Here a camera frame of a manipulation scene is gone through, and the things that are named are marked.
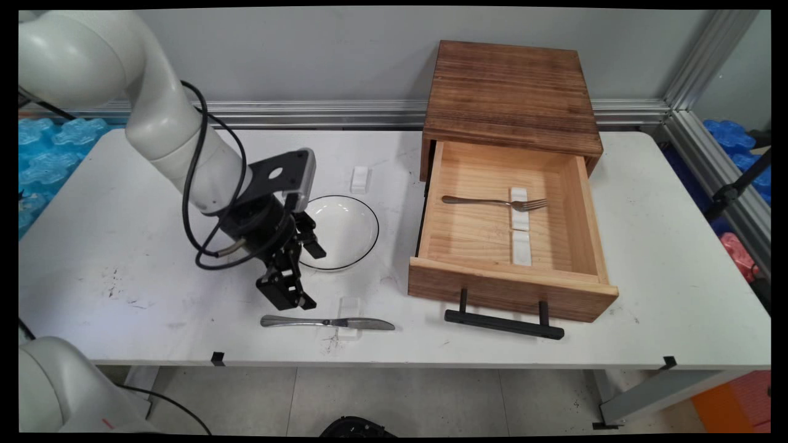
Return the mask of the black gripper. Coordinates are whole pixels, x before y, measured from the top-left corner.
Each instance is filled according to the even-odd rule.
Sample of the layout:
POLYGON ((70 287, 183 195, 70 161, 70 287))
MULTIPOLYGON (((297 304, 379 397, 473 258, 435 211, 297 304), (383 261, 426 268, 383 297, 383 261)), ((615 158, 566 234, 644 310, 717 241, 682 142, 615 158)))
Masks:
POLYGON ((302 286, 299 258, 302 247, 314 259, 326 257, 326 251, 318 243, 312 217, 306 212, 293 215, 300 203, 298 194, 287 194, 284 202, 268 194, 234 205, 219 223, 219 229, 235 242, 220 249, 219 256, 246 249, 254 258, 268 259, 255 286, 279 311, 317 306, 302 286))

